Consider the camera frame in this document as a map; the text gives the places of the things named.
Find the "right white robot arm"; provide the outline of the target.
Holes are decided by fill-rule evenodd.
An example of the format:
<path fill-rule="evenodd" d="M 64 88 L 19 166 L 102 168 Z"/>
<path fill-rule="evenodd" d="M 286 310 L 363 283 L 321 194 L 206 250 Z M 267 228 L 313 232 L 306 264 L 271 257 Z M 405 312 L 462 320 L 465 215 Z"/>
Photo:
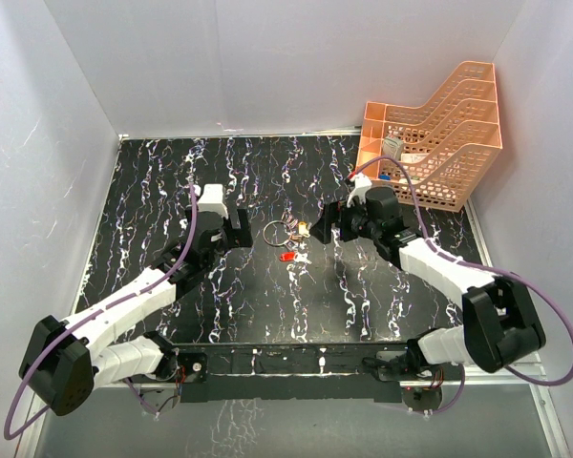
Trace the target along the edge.
<path fill-rule="evenodd" d="M 404 354 L 382 365 L 392 375 L 426 379 L 441 364 L 475 364 L 494 373 L 546 343 L 535 305 L 521 281 L 463 266 L 430 247 L 405 224 L 397 198 L 387 187 L 324 205 L 309 232 L 323 244 L 334 235 L 341 241 L 368 239 L 382 259 L 421 278 L 460 307 L 462 325 L 408 340 Z"/>

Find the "large silver keyring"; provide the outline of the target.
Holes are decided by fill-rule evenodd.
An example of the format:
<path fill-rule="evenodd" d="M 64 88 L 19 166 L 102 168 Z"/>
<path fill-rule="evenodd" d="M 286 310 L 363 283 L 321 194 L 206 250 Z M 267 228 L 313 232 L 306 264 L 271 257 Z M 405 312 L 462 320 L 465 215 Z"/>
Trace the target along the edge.
<path fill-rule="evenodd" d="M 284 247 L 290 242 L 291 229 L 286 221 L 275 219 L 264 226 L 262 237 L 268 246 Z"/>

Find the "bunch of brass keys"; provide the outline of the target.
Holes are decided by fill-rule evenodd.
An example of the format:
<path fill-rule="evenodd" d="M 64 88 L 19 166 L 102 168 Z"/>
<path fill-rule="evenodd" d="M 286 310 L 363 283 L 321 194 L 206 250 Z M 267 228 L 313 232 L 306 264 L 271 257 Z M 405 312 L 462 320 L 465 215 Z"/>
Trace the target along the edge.
<path fill-rule="evenodd" d="M 298 219 L 288 219 L 286 227 L 289 232 L 289 238 L 293 241 L 307 239 L 310 237 L 308 224 L 305 221 Z"/>

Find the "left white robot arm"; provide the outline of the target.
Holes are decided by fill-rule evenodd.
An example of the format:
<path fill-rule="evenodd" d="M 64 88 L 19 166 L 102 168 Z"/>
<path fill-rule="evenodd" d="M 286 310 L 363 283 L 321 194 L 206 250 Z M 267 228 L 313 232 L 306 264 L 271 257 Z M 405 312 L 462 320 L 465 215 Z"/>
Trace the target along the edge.
<path fill-rule="evenodd" d="M 166 381 L 176 374 L 176 349 L 158 332 L 126 343 L 118 338 L 196 289 L 225 253 L 252 245 L 244 208 L 226 218 L 209 211 L 194 218 L 192 236 L 168 245 L 116 293 L 65 319 L 49 315 L 35 325 L 19 376 L 55 415 L 74 412 L 95 389 L 113 382 L 136 375 Z"/>

